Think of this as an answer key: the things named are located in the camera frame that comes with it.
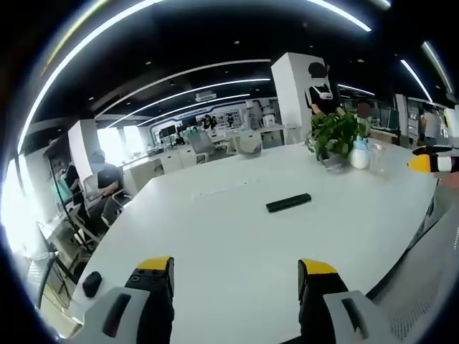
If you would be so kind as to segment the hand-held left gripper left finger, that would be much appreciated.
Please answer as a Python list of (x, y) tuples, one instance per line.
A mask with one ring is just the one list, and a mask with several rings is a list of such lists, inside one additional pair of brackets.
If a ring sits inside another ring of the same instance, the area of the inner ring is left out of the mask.
[(74, 343), (169, 343), (174, 321), (174, 258), (140, 263), (122, 287), (85, 312)]

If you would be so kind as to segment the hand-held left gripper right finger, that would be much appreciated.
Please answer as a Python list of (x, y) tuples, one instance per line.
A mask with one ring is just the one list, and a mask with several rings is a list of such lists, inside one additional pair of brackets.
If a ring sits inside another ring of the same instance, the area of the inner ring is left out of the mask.
[(390, 343), (381, 310), (350, 291), (338, 271), (314, 259), (298, 261), (299, 324), (303, 343)]

